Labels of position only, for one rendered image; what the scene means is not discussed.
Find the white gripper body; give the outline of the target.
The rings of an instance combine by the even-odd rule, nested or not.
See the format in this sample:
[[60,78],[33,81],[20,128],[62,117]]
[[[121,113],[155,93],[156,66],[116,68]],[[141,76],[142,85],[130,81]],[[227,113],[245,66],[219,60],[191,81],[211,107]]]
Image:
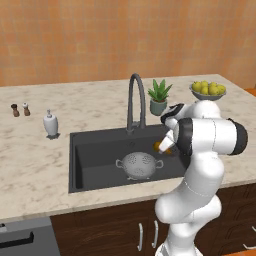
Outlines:
[[174,137],[173,137],[173,131],[169,130],[159,145],[159,151],[161,153],[163,153],[166,150],[170,149],[174,144],[175,144],[175,142],[174,142]]

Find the yellow orange pear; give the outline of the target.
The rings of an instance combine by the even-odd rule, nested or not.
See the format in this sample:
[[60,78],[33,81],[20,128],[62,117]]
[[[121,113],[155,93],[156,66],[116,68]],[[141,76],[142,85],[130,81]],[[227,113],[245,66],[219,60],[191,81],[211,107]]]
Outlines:
[[[160,145],[160,144],[161,144],[161,142],[155,142],[155,143],[153,144],[153,149],[154,149],[154,151],[159,152],[159,145]],[[171,150],[171,149],[167,149],[164,153],[171,155],[171,154],[172,154],[172,150]]]

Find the grey metal colander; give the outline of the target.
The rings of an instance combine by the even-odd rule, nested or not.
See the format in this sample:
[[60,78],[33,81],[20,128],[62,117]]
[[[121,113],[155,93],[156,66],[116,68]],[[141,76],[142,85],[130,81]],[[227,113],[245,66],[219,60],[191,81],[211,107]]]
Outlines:
[[152,155],[144,152],[133,152],[122,160],[115,161],[117,168],[124,170],[129,180],[147,180],[157,169],[164,166],[162,160],[156,160]]

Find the dark grey arched faucet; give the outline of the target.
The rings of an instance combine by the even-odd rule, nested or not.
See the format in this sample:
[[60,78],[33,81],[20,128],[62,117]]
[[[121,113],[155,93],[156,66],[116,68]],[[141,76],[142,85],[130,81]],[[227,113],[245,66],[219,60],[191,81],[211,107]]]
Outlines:
[[[140,120],[138,122],[133,121],[133,88],[134,82],[137,82],[140,96]],[[128,112],[127,112],[127,127],[126,131],[128,135],[131,135],[135,127],[144,129],[146,127],[146,101],[144,86],[140,76],[134,73],[130,77],[129,92],[128,92]]]

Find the dark grey sink basin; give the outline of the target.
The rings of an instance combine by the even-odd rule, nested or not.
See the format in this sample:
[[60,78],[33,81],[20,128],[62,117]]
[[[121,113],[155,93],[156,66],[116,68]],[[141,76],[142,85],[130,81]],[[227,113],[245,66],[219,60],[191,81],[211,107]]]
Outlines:
[[[97,130],[70,134],[69,192],[98,190],[124,185],[183,177],[190,163],[176,146],[170,154],[159,154],[153,149],[168,128],[162,124],[136,128],[128,135],[125,128]],[[146,180],[129,180],[124,170],[115,165],[133,152],[145,152],[164,166]]]

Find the green plant in grey pot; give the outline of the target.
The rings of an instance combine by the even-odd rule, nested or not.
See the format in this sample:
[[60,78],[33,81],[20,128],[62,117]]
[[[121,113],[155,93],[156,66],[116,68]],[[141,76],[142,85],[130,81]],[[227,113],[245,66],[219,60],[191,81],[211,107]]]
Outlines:
[[167,107],[168,92],[171,85],[166,85],[166,80],[163,79],[160,83],[153,80],[153,88],[148,90],[150,96],[150,112],[155,116],[160,116]]

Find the grey fruit bowl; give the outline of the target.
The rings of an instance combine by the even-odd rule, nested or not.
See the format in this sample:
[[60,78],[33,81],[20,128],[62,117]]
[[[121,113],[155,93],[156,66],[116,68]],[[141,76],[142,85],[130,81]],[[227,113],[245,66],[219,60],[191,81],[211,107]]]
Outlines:
[[192,84],[189,85],[189,89],[191,93],[198,99],[198,100],[211,100],[211,101],[216,101],[221,99],[223,96],[226,95],[226,92],[220,95],[205,95],[205,94],[200,94],[199,92],[196,92],[192,89]]

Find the dark wood cupboard door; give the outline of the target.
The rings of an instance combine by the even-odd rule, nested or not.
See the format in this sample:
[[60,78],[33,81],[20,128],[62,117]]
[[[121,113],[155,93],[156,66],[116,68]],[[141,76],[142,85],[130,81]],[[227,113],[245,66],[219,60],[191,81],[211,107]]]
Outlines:
[[148,217],[142,203],[132,203],[51,217],[61,256],[144,256],[138,251],[142,223],[146,241]]
[[[158,221],[159,225],[159,235],[156,248],[152,248],[152,242],[154,240],[154,220]],[[155,214],[155,200],[149,202],[149,217],[148,217],[148,233],[147,233],[147,246],[145,255],[155,256],[155,252],[158,247],[165,241],[168,234],[169,225],[161,223]]]

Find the dark wood drawer front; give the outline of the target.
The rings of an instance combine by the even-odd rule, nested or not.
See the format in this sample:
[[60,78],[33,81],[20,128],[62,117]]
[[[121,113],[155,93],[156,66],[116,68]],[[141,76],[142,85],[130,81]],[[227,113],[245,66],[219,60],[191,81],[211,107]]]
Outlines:
[[225,239],[236,238],[256,228],[256,183],[219,191],[224,201],[224,211],[218,220],[218,234]]
[[225,239],[216,230],[206,229],[196,236],[195,245],[204,256],[223,256],[245,251],[244,245],[256,246],[256,233],[246,231],[236,238]]

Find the white soap dispenser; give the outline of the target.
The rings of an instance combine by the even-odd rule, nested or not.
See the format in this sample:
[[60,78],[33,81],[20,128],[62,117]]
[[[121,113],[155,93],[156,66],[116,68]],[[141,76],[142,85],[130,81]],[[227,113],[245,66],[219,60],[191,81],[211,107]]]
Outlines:
[[58,132],[58,119],[51,113],[51,110],[47,110],[47,114],[43,118],[43,125],[47,132],[47,137],[50,139],[55,139],[59,136]]

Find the grey dishwasher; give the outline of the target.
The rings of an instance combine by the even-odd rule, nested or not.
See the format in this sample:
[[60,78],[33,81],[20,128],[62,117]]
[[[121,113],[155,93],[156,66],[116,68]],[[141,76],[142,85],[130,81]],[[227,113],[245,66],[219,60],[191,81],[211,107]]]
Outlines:
[[0,256],[61,256],[50,218],[0,223]]

